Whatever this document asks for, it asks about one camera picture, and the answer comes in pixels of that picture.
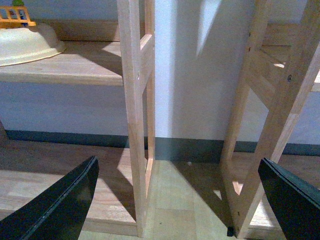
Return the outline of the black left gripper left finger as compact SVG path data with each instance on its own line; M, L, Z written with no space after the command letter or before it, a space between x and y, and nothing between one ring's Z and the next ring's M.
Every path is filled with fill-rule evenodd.
M77 240L99 175L92 156L0 221L2 240Z

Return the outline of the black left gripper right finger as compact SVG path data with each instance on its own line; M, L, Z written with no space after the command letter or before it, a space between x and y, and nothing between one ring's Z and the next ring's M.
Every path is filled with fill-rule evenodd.
M320 190L268 158L258 174L268 203L288 240L320 238Z

